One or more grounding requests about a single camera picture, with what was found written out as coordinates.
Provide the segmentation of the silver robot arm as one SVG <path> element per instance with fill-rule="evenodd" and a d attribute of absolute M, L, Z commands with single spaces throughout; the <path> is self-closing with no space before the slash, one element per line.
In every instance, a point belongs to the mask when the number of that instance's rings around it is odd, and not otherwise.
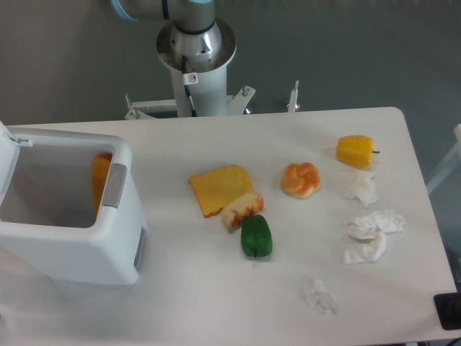
<path fill-rule="evenodd" d="M 188 35 L 206 32 L 215 24 L 214 1 L 114 0 L 110 4 L 123 19 L 170 20 Z"/>

